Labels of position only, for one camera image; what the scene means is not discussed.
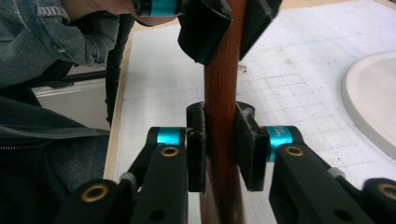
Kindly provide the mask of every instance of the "person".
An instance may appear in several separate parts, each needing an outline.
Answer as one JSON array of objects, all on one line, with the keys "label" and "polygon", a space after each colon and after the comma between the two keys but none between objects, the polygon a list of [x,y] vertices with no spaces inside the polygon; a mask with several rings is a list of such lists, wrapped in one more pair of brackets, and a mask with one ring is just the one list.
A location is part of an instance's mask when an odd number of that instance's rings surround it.
[{"label": "person", "polygon": [[81,184],[102,178],[108,132],[42,108],[32,83],[71,64],[105,66],[130,0],[0,2],[0,223],[51,223]]}]

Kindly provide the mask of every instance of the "wooden dowel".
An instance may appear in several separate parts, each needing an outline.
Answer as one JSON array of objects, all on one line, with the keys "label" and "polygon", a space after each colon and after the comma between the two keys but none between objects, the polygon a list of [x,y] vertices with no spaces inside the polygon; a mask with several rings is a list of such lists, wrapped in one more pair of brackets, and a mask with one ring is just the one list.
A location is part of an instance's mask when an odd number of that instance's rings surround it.
[{"label": "wooden dowel", "polygon": [[209,134],[207,193],[202,223],[245,223],[235,148],[236,75],[246,0],[228,0],[233,22],[205,66],[205,112]]}]

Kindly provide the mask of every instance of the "white plate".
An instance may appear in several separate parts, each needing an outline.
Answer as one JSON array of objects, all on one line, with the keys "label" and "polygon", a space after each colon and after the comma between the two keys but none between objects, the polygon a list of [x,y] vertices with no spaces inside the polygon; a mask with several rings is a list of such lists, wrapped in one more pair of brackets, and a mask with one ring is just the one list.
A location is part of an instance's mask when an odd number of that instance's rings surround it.
[{"label": "white plate", "polygon": [[342,83],[341,97],[361,131],[396,159],[396,52],[354,64]]}]

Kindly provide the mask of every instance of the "denim jacket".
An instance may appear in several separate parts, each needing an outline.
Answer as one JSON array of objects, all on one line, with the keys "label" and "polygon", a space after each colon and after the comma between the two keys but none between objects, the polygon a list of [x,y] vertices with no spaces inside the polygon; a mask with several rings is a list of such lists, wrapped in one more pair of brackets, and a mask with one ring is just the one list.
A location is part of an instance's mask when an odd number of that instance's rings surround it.
[{"label": "denim jacket", "polygon": [[56,60],[105,66],[119,17],[89,15],[84,30],[70,24],[61,0],[0,1],[0,88],[40,76]]}]

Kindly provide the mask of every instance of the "wooden stick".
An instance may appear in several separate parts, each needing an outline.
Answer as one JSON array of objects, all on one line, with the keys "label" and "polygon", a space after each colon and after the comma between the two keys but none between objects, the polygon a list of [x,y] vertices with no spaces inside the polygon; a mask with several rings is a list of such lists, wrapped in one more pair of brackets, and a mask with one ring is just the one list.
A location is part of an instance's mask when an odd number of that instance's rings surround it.
[{"label": "wooden stick", "polygon": [[235,148],[236,74],[246,0],[228,0],[233,22],[214,59],[205,66],[209,150],[202,223],[245,223]]}]

